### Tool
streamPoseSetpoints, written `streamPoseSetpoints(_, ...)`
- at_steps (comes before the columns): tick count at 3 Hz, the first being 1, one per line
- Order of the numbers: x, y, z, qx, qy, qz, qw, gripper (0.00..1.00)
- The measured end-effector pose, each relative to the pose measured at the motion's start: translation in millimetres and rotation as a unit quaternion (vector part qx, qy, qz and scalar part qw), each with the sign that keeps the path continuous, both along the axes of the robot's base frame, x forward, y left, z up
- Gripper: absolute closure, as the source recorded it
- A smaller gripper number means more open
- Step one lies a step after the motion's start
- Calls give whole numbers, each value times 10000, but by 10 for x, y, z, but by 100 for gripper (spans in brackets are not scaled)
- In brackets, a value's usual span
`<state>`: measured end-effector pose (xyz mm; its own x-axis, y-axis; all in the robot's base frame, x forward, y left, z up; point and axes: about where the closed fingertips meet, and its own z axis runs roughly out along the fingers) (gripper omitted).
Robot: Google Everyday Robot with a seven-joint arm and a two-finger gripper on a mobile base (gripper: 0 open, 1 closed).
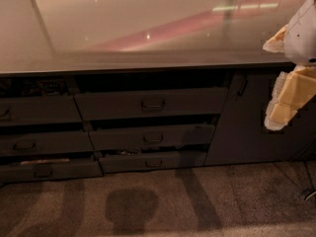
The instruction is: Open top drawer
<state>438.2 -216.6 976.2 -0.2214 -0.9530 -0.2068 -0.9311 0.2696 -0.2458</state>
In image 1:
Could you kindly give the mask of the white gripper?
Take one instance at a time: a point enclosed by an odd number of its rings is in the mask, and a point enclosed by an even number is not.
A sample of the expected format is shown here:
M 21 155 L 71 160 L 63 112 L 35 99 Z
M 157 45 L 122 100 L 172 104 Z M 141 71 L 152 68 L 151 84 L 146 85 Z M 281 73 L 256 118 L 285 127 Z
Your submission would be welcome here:
M 316 95 L 316 0 L 306 0 L 290 19 L 264 45 L 267 52 L 284 52 L 297 64 L 276 79 L 264 125 L 272 131 L 282 130 Z

